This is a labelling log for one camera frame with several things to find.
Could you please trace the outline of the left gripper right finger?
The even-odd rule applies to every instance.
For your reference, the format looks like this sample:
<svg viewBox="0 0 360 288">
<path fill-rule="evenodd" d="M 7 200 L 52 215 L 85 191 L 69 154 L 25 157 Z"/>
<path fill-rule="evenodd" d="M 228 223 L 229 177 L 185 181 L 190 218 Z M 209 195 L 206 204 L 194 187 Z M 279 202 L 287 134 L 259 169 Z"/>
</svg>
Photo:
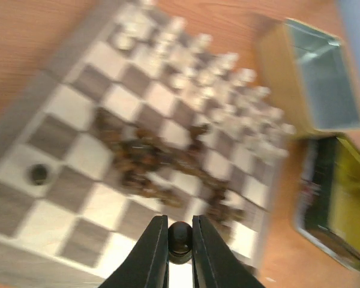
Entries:
<svg viewBox="0 0 360 288">
<path fill-rule="evenodd" d="M 204 215 L 193 217 L 192 254 L 194 287 L 263 287 L 243 267 Z"/>
</svg>

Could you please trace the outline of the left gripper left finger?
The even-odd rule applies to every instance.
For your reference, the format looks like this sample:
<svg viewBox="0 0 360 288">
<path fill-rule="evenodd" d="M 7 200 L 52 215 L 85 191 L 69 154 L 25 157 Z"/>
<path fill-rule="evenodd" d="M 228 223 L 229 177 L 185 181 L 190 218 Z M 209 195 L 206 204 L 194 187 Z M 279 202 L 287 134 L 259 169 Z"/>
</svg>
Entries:
<svg viewBox="0 0 360 288">
<path fill-rule="evenodd" d="M 168 218 L 155 216 L 123 263 L 100 288 L 169 286 Z"/>
</svg>

